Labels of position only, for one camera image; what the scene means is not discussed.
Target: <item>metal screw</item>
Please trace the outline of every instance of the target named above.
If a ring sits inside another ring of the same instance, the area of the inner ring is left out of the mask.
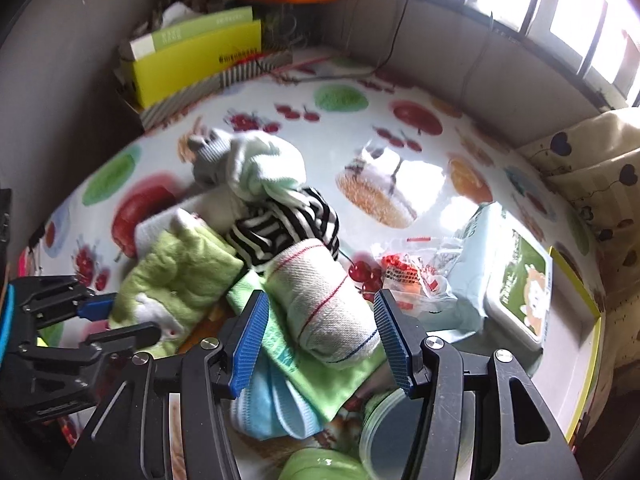
[[[203,350],[215,350],[220,345],[215,337],[207,337],[200,342],[200,348]]]
[[[500,349],[495,351],[495,358],[501,363],[510,363],[513,361],[513,354],[508,350]]]
[[[149,354],[146,352],[138,352],[131,358],[131,362],[137,366],[145,365],[149,361]]]
[[[427,346],[432,350],[440,350],[444,346],[444,341],[435,335],[427,338]]]

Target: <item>striped fabric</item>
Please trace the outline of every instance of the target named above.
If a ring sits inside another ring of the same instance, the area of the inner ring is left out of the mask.
[[[296,243],[317,238],[338,258],[338,216],[312,187],[300,190],[309,206],[290,208],[275,200],[255,208],[252,216],[234,224],[227,234],[228,242],[238,251],[249,268],[264,272],[266,264],[277,254]]]

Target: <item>fruit-patterned tablecloth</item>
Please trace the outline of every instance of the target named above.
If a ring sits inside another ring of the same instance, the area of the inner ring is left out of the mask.
[[[229,131],[261,129],[295,145],[305,159],[308,184],[338,213],[341,248],[354,262],[373,244],[393,238],[452,235],[478,203],[497,200],[545,248],[555,246],[600,301],[590,232],[516,151],[452,105],[387,70],[296,84],[287,79],[370,70],[312,51],[297,54],[296,62],[278,76],[265,75],[207,97],[127,146],[53,213],[40,244],[22,259],[25,272],[77,274],[99,291],[117,291],[136,262],[135,224],[193,191],[193,154],[186,139],[204,124]],[[442,169],[444,181],[426,176],[413,183],[432,197],[417,218],[412,199],[389,205],[384,189],[371,190],[379,194],[373,204],[358,203],[348,177],[367,143]],[[103,328],[104,322],[74,319],[49,328],[47,339],[73,346]]]

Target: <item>gray wall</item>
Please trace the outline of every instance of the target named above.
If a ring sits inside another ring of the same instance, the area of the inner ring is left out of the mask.
[[[0,48],[0,183],[14,259],[29,234],[137,129],[111,82],[115,47],[153,0],[32,0]]]
[[[342,0],[327,8],[327,43],[344,46],[355,3]],[[386,56],[395,15],[396,0],[361,0],[353,21],[350,52],[373,64]],[[388,66],[456,103],[463,78],[478,57],[486,34],[486,27],[466,16],[423,0],[410,0]],[[598,114],[559,73],[497,33],[491,34],[486,53],[468,83],[464,105],[515,146]]]

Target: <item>green label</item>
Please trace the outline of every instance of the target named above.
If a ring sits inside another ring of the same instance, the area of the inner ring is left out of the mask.
[[[504,269],[500,303],[540,336],[548,309],[545,259],[516,231],[510,231],[513,252]]]

